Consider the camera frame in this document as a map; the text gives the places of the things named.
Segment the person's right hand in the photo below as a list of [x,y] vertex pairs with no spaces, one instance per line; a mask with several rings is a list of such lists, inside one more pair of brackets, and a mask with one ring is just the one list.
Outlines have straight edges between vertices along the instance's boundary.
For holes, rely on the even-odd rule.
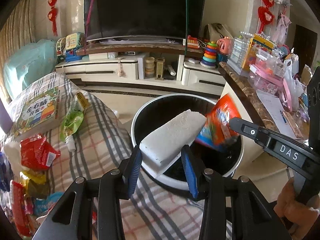
[[291,178],[283,187],[274,207],[275,213],[280,218],[287,218],[295,229],[290,229],[292,239],[303,239],[319,217],[319,194],[315,195],[314,204],[306,206],[296,201],[293,187],[294,178]]

